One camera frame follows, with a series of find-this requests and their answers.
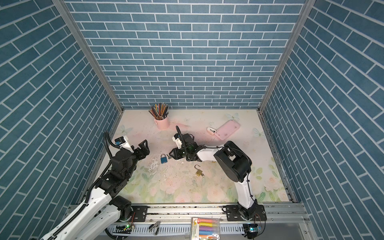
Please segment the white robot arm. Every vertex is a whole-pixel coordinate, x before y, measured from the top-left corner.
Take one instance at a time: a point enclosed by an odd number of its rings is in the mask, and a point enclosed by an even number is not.
[[[176,129],[178,133],[173,140],[177,147],[169,155],[174,159],[185,157],[187,161],[217,161],[225,174],[235,182],[238,212],[243,219],[251,220],[260,205],[253,199],[249,184],[252,165],[249,157],[231,141],[222,146],[197,145],[189,134],[181,134],[180,129]],[[104,146],[110,158],[108,166],[89,188],[85,200],[41,240],[93,240],[117,220],[127,221],[133,217],[131,202],[117,194],[127,184],[137,162],[149,154],[148,143],[144,140],[139,144],[140,148],[134,149],[133,146],[121,147],[124,143],[129,145],[126,138],[115,141],[121,144],[113,144],[108,132],[104,133]],[[120,149],[115,156],[109,151],[107,142]],[[107,230],[106,233],[117,240],[124,239],[112,236]]]
[[[253,198],[248,179],[251,159],[232,141],[221,146],[197,145],[190,134],[181,134],[178,126],[176,130],[177,134],[172,139],[177,147],[169,155],[174,159],[185,157],[187,161],[217,161],[225,174],[235,182],[240,215],[246,220],[252,219],[258,204]]]
[[[109,151],[107,142],[120,149],[115,156]],[[148,142],[141,142],[140,148],[130,146],[126,149],[121,144],[112,143],[106,131],[104,146],[110,159],[108,166],[88,189],[84,201],[41,240],[93,240],[117,220],[125,221],[133,217],[131,202],[117,194],[127,184],[137,162],[149,154]]]

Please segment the blue padlock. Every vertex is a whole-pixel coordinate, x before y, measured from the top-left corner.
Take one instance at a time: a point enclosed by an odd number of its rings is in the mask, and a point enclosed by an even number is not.
[[[161,163],[166,163],[166,162],[168,162],[168,161],[167,161],[167,157],[166,157],[165,154],[162,154],[162,155],[160,156],[160,160],[161,160]]]

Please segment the pencil holder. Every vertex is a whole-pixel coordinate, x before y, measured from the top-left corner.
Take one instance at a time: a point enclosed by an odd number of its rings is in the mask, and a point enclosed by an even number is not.
[[[156,120],[154,119],[156,126],[159,130],[166,130],[169,128],[169,117],[167,116],[163,120]]]

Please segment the table surface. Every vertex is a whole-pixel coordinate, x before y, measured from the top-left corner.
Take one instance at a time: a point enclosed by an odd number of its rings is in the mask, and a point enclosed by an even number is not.
[[[252,160],[250,184],[259,203],[288,201],[269,144],[256,110],[239,109],[188,109],[170,110],[170,127],[160,131],[147,110],[125,110],[112,140],[127,135],[130,145],[138,147],[148,140],[150,154],[137,164],[128,184],[119,195],[132,203],[179,202],[236,202],[237,192],[219,164],[212,162],[187,162],[185,158],[168,159],[160,163],[161,154],[168,154],[176,147],[172,136],[181,132],[191,133],[195,142],[217,146],[233,141]],[[228,139],[220,141],[207,133],[206,128],[218,129],[234,119],[240,128]],[[110,147],[113,155],[117,149]],[[104,157],[98,175],[108,163]],[[198,177],[194,166],[198,164],[205,177]]]

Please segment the colored pencil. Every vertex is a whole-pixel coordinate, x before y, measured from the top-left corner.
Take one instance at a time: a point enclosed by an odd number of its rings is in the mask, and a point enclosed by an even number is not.
[[[152,105],[149,108],[149,112],[156,120],[164,120],[168,115],[168,104],[159,103]]]

